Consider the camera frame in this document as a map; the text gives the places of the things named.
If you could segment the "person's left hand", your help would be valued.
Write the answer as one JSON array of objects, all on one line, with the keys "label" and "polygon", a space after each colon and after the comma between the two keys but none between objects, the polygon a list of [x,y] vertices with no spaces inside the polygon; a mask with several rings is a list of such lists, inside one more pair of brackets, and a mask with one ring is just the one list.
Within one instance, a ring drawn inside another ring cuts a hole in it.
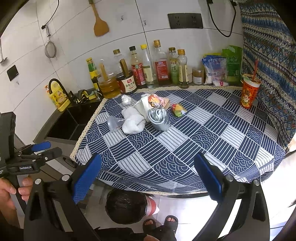
[{"label": "person's left hand", "polygon": [[20,227],[16,207],[11,195],[20,194],[22,200],[28,201],[33,187],[33,180],[30,176],[23,179],[22,186],[18,189],[5,178],[1,178],[1,213],[5,220],[15,227]]}]

